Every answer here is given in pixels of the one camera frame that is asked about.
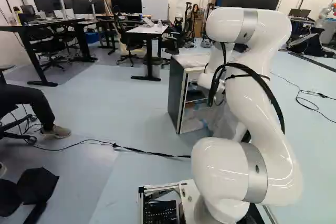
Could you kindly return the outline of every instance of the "black pants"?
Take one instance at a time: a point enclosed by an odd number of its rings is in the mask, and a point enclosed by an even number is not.
[[[0,107],[30,104],[46,130],[52,130],[55,116],[41,90],[10,84],[0,84]]]

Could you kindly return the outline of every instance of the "sneaker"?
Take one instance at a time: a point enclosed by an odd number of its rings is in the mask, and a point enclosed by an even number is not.
[[[67,128],[63,128],[60,126],[54,125],[52,131],[46,131],[44,128],[41,129],[42,135],[53,136],[56,138],[64,138],[71,135],[71,130]]]

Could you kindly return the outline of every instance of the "chair wheel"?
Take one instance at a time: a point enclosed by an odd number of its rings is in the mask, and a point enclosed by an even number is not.
[[[35,136],[30,136],[27,142],[29,145],[34,145],[37,142],[37,138]]]
[[[35,122],[35,121],[37,120],[37,117],[33,115],[31,118],[29,118],[29,120],[30,120],[31,122]]]

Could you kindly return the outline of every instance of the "metal mount frame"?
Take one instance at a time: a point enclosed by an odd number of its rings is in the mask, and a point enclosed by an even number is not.
[[[208,213],[203,199],[192,179],[164,185],[140,186],[138,190],[139,224],[143,224],[143,209],[146,201],[156,200],[173,191],[176,192],[181,199],[186,224],[222,224]],[[264,216],[267,216],[272,224],[278,224],[271,210],[267,206],[263,206],[263,209],[265,211]],[[176,212],[178,222],[180,223],[178,210],[179,207],[176,208]]]

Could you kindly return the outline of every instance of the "light blue floor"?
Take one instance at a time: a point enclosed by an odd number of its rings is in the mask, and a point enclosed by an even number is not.
[[[336,97],[336,73],[285,52],[275,56],[271,69],[303,89]],[[189,154],[206,131],[176,135],[167,114],[169,71],[161,71],[161,82],[130,79],[131,75],[140,73],[141,68],[92,65],[63,85],[42,89],[57,123],[70,127],[76,135],[147,151]],[[272,207],[272,210],[283,224],[326,223],[327,220],[334,223],[335,124],[297,105],[295,87],[272,75],[271,80],[271,88],[285,116],[286,136],[305,179],[304,194],[298,204]],[[317,99],[316,103],[321,112],[336,119],[335,102]],[[119,152],[90,224],[136,223],[138,186],[189,178],[192,175],[188,160]]]

